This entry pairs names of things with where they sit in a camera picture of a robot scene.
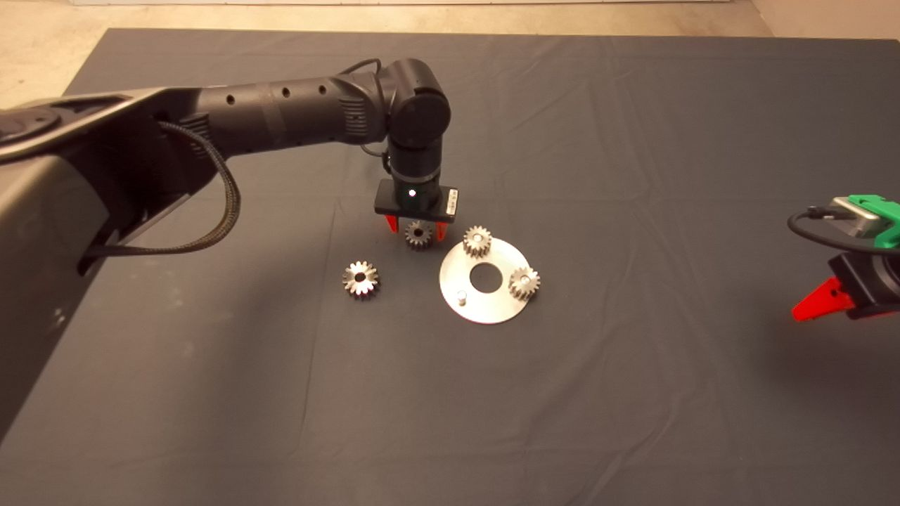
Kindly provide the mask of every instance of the circular metal plate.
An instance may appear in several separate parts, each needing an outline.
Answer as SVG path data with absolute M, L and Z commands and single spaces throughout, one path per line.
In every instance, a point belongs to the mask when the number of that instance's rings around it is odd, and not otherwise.
M 491 264 L 503 276 L 500 288 L 490 294 L 472 286 L 469 274 L 479 264 Z M 496 237 L 491 240 L 488 253 L 479 258 L 467 255 L 460 242 L 447 252 L 441 264 L 441 294 L 447 305 L 466 320 L 488 324 L 509 320 L 527 304 L 509 293 L 509 277 L 514 270 L 527 265 L 525 256 L 515 246 Z

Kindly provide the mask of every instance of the plate center hole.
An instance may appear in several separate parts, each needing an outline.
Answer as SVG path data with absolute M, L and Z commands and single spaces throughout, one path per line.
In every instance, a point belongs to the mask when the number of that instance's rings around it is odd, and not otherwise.
M 481 263 L 472 267 L 469 281 L 472 282 L 475 290 L 483 294 L 492 294 L 503 285 L 503 274 L 493 264 Z

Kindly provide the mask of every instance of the gray fabric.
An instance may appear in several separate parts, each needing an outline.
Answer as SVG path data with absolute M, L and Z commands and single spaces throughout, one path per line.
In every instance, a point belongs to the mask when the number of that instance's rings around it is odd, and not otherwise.
M 2 504 L 896 504 L 900 317 L 798 324 L 830 250 L 789 214 L 900 197 L 895 41 L 108 32 L 71 93 L 424 59 L 447 243 L 372 213 L 378 160 L 232 160 L 233 236 L 106 263 L 0 447 Z M 142 240 L 221 212 L 204 190 Z M 437 287 L 482 224 L 544 283 L 499 326 Z M 383 291 L 351 300 L 351 260 Z

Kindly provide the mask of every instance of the silver gear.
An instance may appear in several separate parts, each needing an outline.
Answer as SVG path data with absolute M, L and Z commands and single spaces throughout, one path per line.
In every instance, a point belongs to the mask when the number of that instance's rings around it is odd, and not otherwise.
M 406 245 L 416 251 L 420 251 L 431 246 L 433 234 L 431 227 L 425 225 L 422 221 L 415 220 L 406 226 L 405 236 Z
M 491 233 L 482 226 L 474 226 L 465 231 L 463 248 L 470 257 L 483 257 L 491 250 Z
M 365 261 L 354 262 L 344 269 L 342 282 L 345 290 L 355 298 L 362 299 L 378 289 L 378 269 Z
M 531 267 L 512 271 L 509 277 L 509 292 L 520 301 L 527 301 L 541 287 L 541 276 Z

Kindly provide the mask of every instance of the black cable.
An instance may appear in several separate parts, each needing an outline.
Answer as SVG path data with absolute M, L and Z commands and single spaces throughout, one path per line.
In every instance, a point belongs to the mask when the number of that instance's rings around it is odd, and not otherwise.
M 391 155 L 387 151 L 382 153 L 382 168 L 384 172 L 388 173 L 388 176 L 391 175 Z
M 794 214 L 787 219 L 787 227 L 796 235 L 804 239 L 809 239 L 812 242 L 817 242 L 829 248 L 843 249 L 844 251 L 855 251 L 857 253 L 866 253 L 869 255 L 881 255 L 883 257 L 900 257 L 900 249 L 897 248 L 872 248 L 869 246 L 860 246 L 811 232 L 810 230 L 807 230 L 798 224 L 798 222 L 803 218 L 818 220 L 822 217 L 823 215 L 816 210 L 798 212 L 797 214 Z
M 200 147 L 203 148 L 203 150 L 205 150 L 207 154 L 209 154 L 213 165 L 215 165 L 216 170 L 219 171 L 222 182 L 225 183 L 225 213 L 222 215 L 222 219 L 214 229 L 210 230 L 209 233 L 207 233 L 203 237 L 181 246 L 175 246 L 172 248 L 93 246 L 85 254 L 87 257 L 135 257 L 143 255 L 174 255 L 179 253 L 191 253 L 193 251 L 206 249 L 213 244 L 216 244 L 220 240 L 225 239 L 225 236 L 227 236 L 229 232 L 231 232 L 231 229 L 234 228 L 234 224 L 238 221 L 238 215 L 240 214 L 240 191 L 238 190 L 238 184 L 235 182 L 234 177 L 231 175 L 228 166 L 225 165 L 225 158 L 222 157 L 219 150 L 216 149 L 216 147 L 213 146 L 212 143 L 205 139 L 203 136 L 189 131 L 185 127 L 168 122 L 159 122 L 159 127 L 163 131 L 178 134 L 183 138 L 200 145 Z
M 382 152 L 382 153 L 379 153 L 379 152 L 376 152 L 376 151 L 372 151 L 371 149 L 368 149 L 364 144 L 363 144 L 363 145 L 360 145 L 360 149 L 362 149 L 363 151 L 365 151 L 365 154 L 366 154 L 366 155 L 369 155 L 369 156 L 371 156 L 371 157 L 381 158 L 381 157 L 384 156 L 384 153 L 383 153 L 383 152 Z
M 360 68 L 363 68 L 366 65 L 372 65 L 373 63 L 375 64 L 375 74 L 381 72 L 382 71 L 381 59 L 369 58 L 369 59 L 364 59 L 363 61 L 360 61 L 358 63 L 354 63 L 350 67 L 347 67 L 347 68 L 341 70 L 340 72 L 338 72 L 338 74 L 339 75 L 340 74 L 349 74 L 350 72 L 353 72 L 354 70 L 359 70 Z

